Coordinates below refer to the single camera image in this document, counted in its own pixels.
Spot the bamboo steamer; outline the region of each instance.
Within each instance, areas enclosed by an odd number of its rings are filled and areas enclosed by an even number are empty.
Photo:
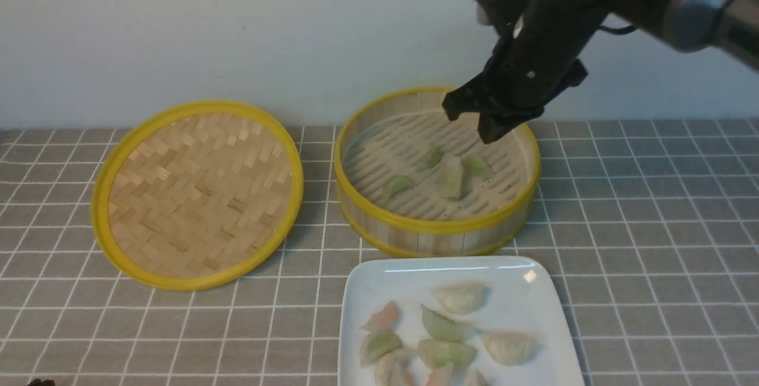
[[[255,107],[187,103],[130,132],[93,192],[103,253],[135,280],[197,291],[241,277],[284,240],[303,197],[298,149]]]
[[[537,141],[526,124],[491,145],[477,136],[477,115],[450,122],[441,103],[449,88],[390,94],[359,111],[342,128],[334,150],[340,207],[350,226],[379,250],[397,257],[490,254],[526,221],[540,175]],[[420,161],[439,146],[445,156],[477,153],[493,170],[467,177],[459,200],[440,197],[440,164]],[[388,199],[396,175],[415,182]]]

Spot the gray checkered tablecloth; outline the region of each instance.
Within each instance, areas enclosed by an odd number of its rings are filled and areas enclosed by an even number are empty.
[[[534,122],[534,212],[501,254],[551,273],[586,383],[759,385],[759,120]],[[306,177],[284,245],[194,294],[121,275],[89,201],[126,130],[0,132],[0,386],[334,386],[345,224],[334,127],[290,129]]]

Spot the white grid line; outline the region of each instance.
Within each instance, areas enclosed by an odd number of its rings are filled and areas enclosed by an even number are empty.
[[[718,127],[719,131],[724,134],[722,125],[719,124],[719,122],[716,124],[716,126]],[[686,129],[688,130],[688,134],[691,135],[691,137],[693,137],[693,134],[691,133],[690,127],[688,127],[686,125]],[[730,151],[732,151],[732,153],[737,156],[738,153],[735,151],[735,148],[733,148],[732,142],[730,142],[730,140],[728,138],[725,138],[725,140],[727,141],[727,145],[730,147]],[[746,168],[746,165],[743,163],[743,161],[740,159],[740,157],[738,157],[738,162],[740,163],[741,168],[747,173],[748,169]],[[710,170],[711,173],[714,173],[714,171],[712,170],[711,165],[708,164],[708,162],[707,162],[707,167],[709,168],[709,170]],[[725,192],[725,189],[723,188],[722,183],[719,180],[716,180],[716,184],[719,186],[719,191],[722,192],[722,195],[723,196],[727,196],[727,192]],[[748,231],[748,228],[746,227],[746,224],[743,222],[743,219],[741,219],[741,216],[738,213],[738,210],[735,209],[735,205],[732,204],[732,201],[730,199],[727,199],[727,203],[728,203],[728,205],[730,207],[730,210],[732,210],[732,213],[735,214],[735,218],[738,219],[738,222],[741,224],[741,227],[743,229],[743,232],[746,234],[746,237],[748,237],[748,239],[751,241],[751,243],[754,244],[754,251],[756,251],[757,254],[759,254],[759,245],[757,245],[756,240],[754,240],[754,237],[752,237],[751,233]],[[738,294],[738,297],[740,298],[741,302],[743,302],[745,304],[746,303],[746,299],[743,296],[743,292],[741,292],[741,289],[740,289],[740,287],[738,287],[738,284],[735,283],[735,278],[732,276],[732,272],[730,272],[730,268],[727,265],[727,263],[725,262],[724,257],[722,256],[722,254],[719,253],[719,248],[716,245],[716,241],[711,237],[711,235],[709,235],[709,238],[710,238],[710,242],[712,243],[712,245],[714,247],[714,251],[717,254],[719,262],[725,268],[725,272],[727,273],[728,278],[730,278],[730,283],[732,284],[732,287],[735,288],[735,292]],[[748,318],[751,319],[751,322],[754,324],[754,327],[757,330],[759,330],[759,320],[756,319],[756,317],[754,316],[753,313],[751,313],[751,311],[748,311]]]
[[[81,138],[82,138],[83,135],[84,135],[84,131],[81,132],[81,134],[79,134],[79,140],[81,140]],[[48,137],[48,141],[50,141],[50,138],[52,138],[52,133]],[[40,156],[42,155],[42,153],[43,153],[43,151],[40,151],[40,153],[37,154],[37,159],[40,159]],[[29,170],[27,170],[27,173],[24,175],[24,178],[26,178],[29,175],[29,172],[31,170],[32,170],[32,167],[30,167]],[[60,175],[62,173],[63,173],[63,169],[61,169],[60,172],[59,172],[59,175],[58,175],[59,178],[60,178]],[[13,194],[11,195],[11,199],[13,199],[14,195],[16,195],[16,192],[20,188],[21,188],[21,184],[14,190]],[[29,225],[24,230],[24,233],[21,235],[21,238],[19,238],[18,245],[16,246],[16,249],[19,249],[21,247],[21,243],[24,242],[24,238],[27,237],[27,233],[29,233],[29,230],[31,229],[31,227],[34,224],[34,222],[36,221],[37,216],[40,215],[40,211],[43,210],[43,207],[45,205],[46,200],[48,199],[48,197],[52,193],[52,189],[53,189],[53,186],[50,186],[50,189],[48,189],[48,192],[45,194],[45,199],[43,199],[43,204],[41,204],[40,207],[37,208],[37,211],[35,212],[34,217],[32,218],[32,221],[29,223]],[[75,212],[76,212],[76,208],[74,208],[71,211],[71,214],[70,214],[70,216],[68,218],[67,224],[70,223],[71,218],[73,217],[73,215],[74,215]],[[60,243],[60,237],[62,237],[62,235],[63,235],[63,230],[60,231],[59,238],[58,238],[57,242],[55,243],[55,246],[54,246],[53,250],[55,250],[55,247],[57,247],[58,244]],[[18,320],[21,319],[21,314],[24,313],[24,309],[29,304],[30,299],[32,299],[32,296],[33,296],[34,291],[35,291],[35,289],[37,287],[37,284],[40,283],[40,278],[42,277],[43,273],[45,272],[45,269],[47,268],[47,265],[50,262],[50,259],[52,259],[52,254],[53,254],[53,252],[51,251],[51,253],[48,255],[47,259],[45,260],[45,264],[43,265],[42,269],[40,269],[40,276],[38,276],[36,278],[36,280],[34,281],[34,284],[32,285],[31,289],[29,290],[29,295],[27,295],[26,299],[24,300],[24,305],[22,305],[21,310],[18,311],[18,313],[16,315],[16,319],[14,319],[13,324],[11,324],[11,327],[8,329],[8,334],[5,337],[6,340],[9,337],[11,337],[11,333],[13,333],[13,330],[16,328],[16,324],[18,323]],[[14,255],[11,256],[10,259],[8,259],[8,263],[5,265],[5,267],[3,267],[2,272],[0,272],[0,277],[3,277],[3,275],[5,274],[5,270],[8,268],[8,266],[11,265],[13,257],[14,257]],[[5,348],[5,342],[0,343],[0,353],[2,353],[2,351],[3,351],[4,348]]]
[[[303,149],[303,138],[306,133],[306,127],[301,127],[301,142],[298,143],[298,156],[301,156],[301,151]],[[285,242],[282,245],[282,248],[287,247],[287,238],[285,238]],[[285,264],[285,252],[282,251],[282,254],[280,254],[279,257],[279,267],[277,270],[277,276],[276,276],[276,284],[274,285],[274,301],[272,302],[272,313],[271,316],[269,316],[269,329],[266,332],[266,345],[264,345],[263,348],[263,361],[261,362],[261,380],[259,382],[259,386],[263,386],[263,375],[266,373],[266,362],[269,359],[269,345],[272,341],[272,329],[274,327],[274,311],[276,311],[277,306],[277,299],[279,299],[279,282],[282,278],[282,265]]]
[[[150,297],[147,299],[147,303],[145,304],[145,310],[143,311],[143,314],[140,318],[138,331],[135,333],[135,342],[133,343],[132,348],[129,350],[129,356],[127,356],[127,360],[124,362],[124,373],[122,374],[122,378],[119,380],[119,386],[122,386],[122,384],[124,384],[124,379],[127,376],[127,368],[129,367],[129,364],[132,361],[132,357],[135,355],[135,349],[138,346],[138,337],[140,337],[143,326],[145,325],[145,318],[147,317],[147,311],[148,311],[148,308],[150,307],[150,303],[152,302],[153,296],[155,296],[155,288],[150,289]]]
[[[554,123],[554,126],[556,127],[556,135],[558,135],[559,137],[561,137],[561,134],[559,132],[559,126],[558,126],[558,124]],[[564,156],[566,156],[566,149],[564,148],[564,143],[561,142],[561,141],[559,141],[559,145],[561,146],[562,153],[564,154]],[[604,172],[605,172],[605,165],[604,165],[604,163],[600,162],[600,164],[602,165],[602,168],[604,168]],[[567,169],[569,170],[569,176],[572,179],[572,186],[575,187],[575,192],[577,194],[580,194],[580,191],[577,188],[577,182],[575,181],[574,173],[572,172],[572,168],[567,168]],[[593,229],[591,229],[591,225],[588,223],[588,214],[586,214],[586,212],[585,212],[585,205],[583,205],[583,203],[581,201],[580,201],[580,209],[582,210],[582,216],[583,216],[583,219],[585,220],[586,228],[588,229],[588,235],[590,235],[591,242],[593,243],[593,246],[595,247],[596,246],[596,238],[593,235]],[[598,248],[595,248],[594,251],[596,253],[596,257],[598,258],[598,264],[599,264],[599,267],[601,269],[601,273],[603,275],[605,275],[605,273],[607,271],[605,270],[604,263],[601,261],[601,254],[599,253]],[[621,315],[619,314],[619,309],[618,309],[618,307],[616,305],[616,297],[614,296],[614,293],[612,292],[612,286],[611,286],[611,283],[609,282],[609,278],[607,276],[604,276],[604,282],[605,282],[605,285],[607,286],[607,289],[609,291],[609,297],[611,299],[611,302],[613,303],[614,313],[616,315],[617,322],[619,323],[619,327],[620,327],[620,330],[621,330],[621,337],[624,340],[624,346],[627,348],[627,352],[628,352],[628,354],[630,356],[630,362],[632,364],[632,369],[635,372],[637,372],[637,361],[635,361],[634,353],[632,353],[632,347],[630,346],[630,340],[627,337],[627,330],[626,330],[626,327],[624,326],[623,320],[621,320]],[[570,292],[571,291],[569,289],[569,284],[567,284],[567,294],[570,294]],[[574,312],[572,313],[572,316],[575,316],[575,323],[576,323],[577,322],[577,316],[575,315]],[[638,374],[636,376],[637,376],[638,383],[642,384],[642,379],[640,379],[640,375]]]
[[[111,133],[111,139],[113,138],[114,134],[116,134],[116,131],[114,131],[114,132]],[[82,132],[82,135],[79,137],[79,139],[81,139],[82,137],[84,137],[84,132]],[[101,162],[104,161],[105,157],[106,157],[106,153],[104,151],[103,154],[100,156],[100,162],[98,162],[98,164],[101,164]],[[82,189],[81,194],[79,194],[79,199],[78,199],[79,202],[82,202],[82,199],[84,198],[85,194],[87,194],[87,187],[86,186],[85,186],[84,189]],[[65,230],[71,224],[71,219],[74,218],[74,213],[75,212],[76,212],[76,209],[74,209],[74,210],[71,211],[71,214],[69,214],[68,220],[66,221],[66,226],[64,226],[60,230],[60,233],[58,235],[58,239],[55,241],[55,245],[53,246],[52,251],[50,251],[51,254],[50,254],[48,260],[45,262],[45,266],[46,267],[47,267],[47,264],[49,264],[50,260],[52,259],[53,254],[56,253],[55,249],[60,244],[60,240],[63,238]],[[97,245],[97,244],[93,241],[92,247],[90,247],[90,251],[92,251],[92,249],[95,248],[95,245]],[[76,285],[79,283],[79,279],[82,278],[82,275],[84,273],[84,269],[85,269],[85,267],[87,267],[87,262],[90,260],[91,254],[92,253],[88,253],[87,256],[84,257],[84,262],[82,264],[82,267],[79,268],[79,273],[76,276],[76,280],[74,280],[74,284],[71,286],[71,291],[68,292],[68,297],[66,297],[66,302],[63,305],[63,308],[62,308],[62,310],[60,311],[60,313],[58,315],[58,319],[55,320],[55,325],[52,327],[52,330],[50,330],[50,335],[48,336],[48,341],[45,343],[45,346],[44,346],[43,350],[40,352],[40,356],[37,357],[37,360],[36,360],[36,362],[34,364],[34,368],[32,368],[32,373],[35,373],[37,371],[37,367],[40,365],[40,361],[42,361],[43,356],[45,355],[45,352],[47,351],[48,346],[50,345],[50,339],[52,339],[53,335],[55,334],[55,330],[58,329],[60,321],[63,319],[63,315],[64,315],[64,313],[66,311],[66,308],[68,307],[69,302],[71,302],[71,297],[74,296],[74,291],[76,290]],[[43,270],[41,270],[40,275],[42,275],[44,272],[45,272],[45,267],[43,267]],[[30,377],[29,377],[28,380],[32,381],[33,380],[33,375],[30,375]]]
[[[687,122],[685,124],[685,129],[688,130],[688,133],[690,133],[690,129],[688,127],[688,123]],[[654,127],[653,131],[656,133],[656,136],[658,137],[659,136],[659,132],[656,130],[656,127]],[[707,164],[707,168],[709,169],[710,172],[712,172],[711,166],[709,165],[709,162],[706,162],[706,160],[704,159],[704,163]],[[682,178],[680,178],[680,186],[682,186],[683,189],[685,189],[685,192],[688,195],[690,195],[690,192],[688,191],[688,188],[685,186],[685,181],[683,181]],[[706,233],[707,233],[707,236],[709,237],[710,242],[714,243],[714,237],[712,236],[709,228],[706,226],[706,223],[704,223],[704,219],[701,217],[701,213],[699,212],[699,209],[694,204],[692,197],[689,197],[688,201],[689,201],[689,203],[691,205],[691,208],[693,208],[693,211],[696,213],[696,216],[699,218],[699,221],[702,224],[702,227],[704,227],[704,230],[706,230]],[[656,210],[659,212],[659,216],[661,216],[661,210],[659,210],[659,205],[658,204],[654,204],[654,205],[656,206]],[[670,240],[672,240],[672,235],[671,235],[671,231],[669,230],[669,227],[665,227],[665,229],[666,229],[667,233],[670,235],[669,236]],[[685,261],[683,260],[683,257],[681,256],[680,251],[678,250],[677,246],[675,246],[675,254],[677,256],[678,261],[680,262],[680,264],[683,266],[683,268],[687,272],[688,268],[687,268],[687,266],[685,264]],[[716,254],[719,257],[720,262],[722,262],[722,257],[719,255],[719,251],[717,251]],[[701,296],[699,295],[699,290],[696,288],[695,284],[693,283],[693,280],[692,280],[691,276],[690,275],[686,275],[685,277],[688,279],[688,285],[691,286],[691,290],[693,291],[693,294],[696,297],[696,301],[699,302],[699,303],[703,303],[702,300],[701,300]],[[704,307],[704,305],[701,305],[700,309],[701,309],[701,312],[704,315],[704,318],[707,321],[707,325],[709,326],[709,329],[711,330],[712,334],[714,336],[716,336],[716,329],[714,328],[714,326],[712,324],[712,321],[709,318],[709,313],[707,312],[707,310]],[[666,318],[664,319],[664,324],[665,324],[665,326],[668,325]],[[722,342],[719,339],[716,339],[716,338],[715,338],[715,340],[716,340],[717,345],[719,346],[719,351],[721,351],[721,353],[723,355],[723,358],[724,358],[724,360],[726,362],[726,366],[729,367],[730,371],[733,371],[732,364],[730,362],[730,359],[727,357],[727,353],[725,352],[725,348],[723,347]],[[672,341],[672,345],[675,347],[675,351],[679,352],[677,346],[674,343],[674,340]],[[690,377],[688,376],[688,373],[685,373],[685,377],[686,377],[686,379],[688,379],[688,383],[690,384],[691,380],[690,380]],[[734,372],[732,374],[732,378],[735,381],[735,383],[738,383],[738,378],[735,376]]]
[[[319,302],[319,292],[322,285],[322,267],[324,264],[324,240],[326,238],[327,233],[327,216],[330,213],[330,186],[331,186],[331,171],[333,170],[333,162],[331,161],[334,159],[334,134],[336,134],[337,127],[333,127],[333,144],[331,145],[331,154],[330,154],[330,175],[329,179],[330,181],[327,182],[327,197],[326,201],[324,202],[324,228],[322,229],[322,251],[319,254],[319,277],[317,278],[317,302]],[[361,262],[361,252],[359,251],[359,258],[358,262]],[[312,373],[312,367],[314,366],[314,343],[315,338],[317,338],[317,317],[319,316],[319,308],[314,309],[314,324],[311,326],[311,351],[309,351],[308,354],[308,377],[306,378],[306,386],[311,386],[311,373]]]
[[[545,205],[541,204],[541,206],[543,207],[543,211],[545,211],[546,218],[548,218],[548,210],[546,209]],[[548,225],[548,232],[551,235],[551,242],[553,243],[553,251],[555,251],[556,260],[559,262],[559,272],[561,272],[562,283],[564,283],[564,289],[566,290],[567,299],[569,300],[569,303],[570,303],[569,305],[567,305],[567,307],[569,307],[569,311],[571,311],[571,313],[572,313],[572,321],[575,324],[574,325],[575,328],[577,328],[577,313],[575,313],[575,305],[572,304],[572,292],[569,290],[569,284],[567,283],[566,277],[564,276],[564,264],[562,262],[561,257],[559,257],[559,251],[558,251],[558,249],[556,247],[556,237],[555,237],[555,235],[553,235],[553,227],[551,227],[550,225]],[[516,250],[517,256],[519,256],[518,235],[517,235],[517,237],[514,238],[514,248]],[[582,359],[583,359],[582,361],[578,361],[578,362],[580,362],[580,369],[584,370],[585,367],[589,367],[590,366],[589,365],[590,362],[588,360],[588,352],[586,352],[586,350],[585,350],[585,344],[582,343],[582,340],[578,340],[577,344],[578,344],[578,347],[580,348],[580,352],[582,353]],[[589,386],[594,386],[593,378],[589,378],[589,381],[591,383]]]
[[[184,341],[182,339],[184,338],[184,330],[187,329],[187,319],[190,318],[190,308],[192,308],[193,300],[195,300],[195,291],[192,292],[192,296],[190,296],[190,301],[187,303],[187,311],[185,311],[184,313],[184,321],[182,321],[182,328],[179,332],[179,340],[177,341],[176,348],[174,348],[174,356],[173,358],[171,358],[171,365],[169,366],[168,373],[166,374],[166,386],[168,386],[169,382],[171,382],[171,377],[177,376],[176,374],[174,374],[174,365],[176,365],[177,363],[177,358],[179,357],[179,348],[182,345],[182,341]]]
[[[626,131],[624,131],[624,127],[621,130],[621,132],[626,137]],[[630,146],[630,142],[627,140],[627,138],[624,141],[626,141],[627,148],[632,152],[632,146]],[[635,167],[637,167],[637,169],[640,170],[640,164],[638,164],[637,158],[635,158],[634,161],[635,161]],[[614,199],[616,200],[617,209],[619,210],[619,213],[621,213],[621,216],[623,217],[624,226],[626,226],[626,230],[627,230],[629,236],[631,238],[633,238],[634,235],[633,235],[632,230],[630,228],[630,224],[627,222],[627,216],[626,216],[626,214],[624,214],[623,208],[621,208],[621,203],[619,202],[619,198],[618,198],[618,194],[616,193],[616,189],[613,186],[612,180],[608,177],[607,166],[602,162],[601,163],[601,167],[604,168],[604,172],[607,173],[607,180],[609,180],[609,186],[611,186],[611,188],[612,188],[612,194],[614,194]],[[653,194],[653,192],[651,191],[651,187],[648,184],[648,181],[644,180],[643,183],[645,183],[645,186],[646,186],[646,189],[648,190],[648,193],[649,194]],[[653,205],[654,205],[654,207],[656,207],[656,213],[659,216],[659,218],[664,219],[664,216],[662,216],[661,210],[659,210],[659,206],[657,204],[655,204],[655,203]],[[669,234],[669,230],[667,230],[667,237],[669,238],[670,242],[672,242],[673,244],[675,243],[675,240],[673,240],[672,235]],[[648,275],[648,268],[646,267],[645,263],[643,262],[643,257],[640,256],[640,251],[638,250],[638,248],[635,245],[633,245],[633,248],[634,248],[634,251],[635,251],[635,257],[637,257],[637,262],[640,263],[640,268],[642,268],[642,270],[643,270],[643,277],[646,278],[646,284],[647,284],[648,288],[651,291],[651,297],[653,298],[653,302],[656,304],[656,312],[659,314],[659,318],[662,319],[662,324],[664,325],[664,330],[666,331],[667,338],[669,338],[669,344],[672,345],[672,349],[675,352],[675,356],[677,358],[677,364],[680,366],[680,370],[683,371],[683,375],[685,375],[685,381],[686,381],[686,383],[688,383],[690,385],[691,384],[691,379],[688,378],[688,374],[685,372],[686,370],[685,370],[685,364],[683,364],[683,357],[680,355],[680,350],[678,350],[677,345],[675,345],[675,340],[672,338],[672,330],[670,330],[669,324],[666,323],[666,318],[664,317],[664,311],[662,310],[661,303],[659,303],[659,296],[656,296],[656,290],[653,288],[653,283],[651,283],[650,275]],[[601,264],[601,266],[604,266],[604,261],[600,257],[600,253],[599,253],[598,261]],[[609,293],[610,293],[610,295],[612,297],[614,296],[614,293],[613,293],[611,287],[609,287]],[[624,323],[623,323],[623,320],[621,320],[621,317],[619,318],[619,323],[623,327],[623,331],[624,331],[624,329],[626,327],[624,326]],[[630,358],[633,360],[633,363],[634,363],[635,355],[632,352],[630,353]],[[640,380],[640,375],[638,375],[637,380],[639,382],[642,381],[642,380]]]
[[[690,370],[689,373],[694,375],[729,375],[729,372],[725,371],[694,371]],[[42,372],[38,373],[38,375],[46,376],[46,377],[52,377],[52,376],[66,376],[66,375],[73,375],[74,373],[70,372]],[[676,372],[676,371],[641,371],[641,372],[632,372],[632,371],[618,371],[618,372],[607,372],[607,371],[595,371],[595,372],[582,372],[583,375],[681,375],[683,373]],[[737,375],[757,375],[759,374],[759,371],[737,371],[735,372]],[[3,373],[3,375],[11,375],[11,376],[26,376],[27,373]],[[90,377],[90,376],[110,376],[110,377],[119,377],[121,373],[115,373],[115,372],[98,372],[98,373],[81,373],[79,376],[81,377]],[[269,373],[269,374],[256,374],[256,373],[224,373],[219,374],[219,377],[225,377],[225,378],[235,378],[235,377],[306,377],[307,375],[311,375],[311,377],[334,377],[337,375],[337,372],[315,372],[312,374],[309,374],[307,372],[285,372],[285,373]],[[165,377],[166,373],[129,373],[130,377]],[[174,374],[173,377],[176,378],[213,378],[213,373],[177,373]]]

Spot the cable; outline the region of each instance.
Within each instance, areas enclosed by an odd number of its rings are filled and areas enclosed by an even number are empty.
[[[621,27],[619,29],[614,29],[613,27],[601,26],[599,29],[603,30],[604,32],[607,32],[607,34],[621,36],[621,35],[631,34],[635,30],[637,30],[637,27],[631,25],[628,27]]]

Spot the bamboo steamer lid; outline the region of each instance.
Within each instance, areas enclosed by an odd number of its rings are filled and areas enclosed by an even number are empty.
[[[93,229],[127,275],[194,291],[267,259],[302,197],[298,149],[276,119],[241,103],[190,103],[137,127],[109,155]]]

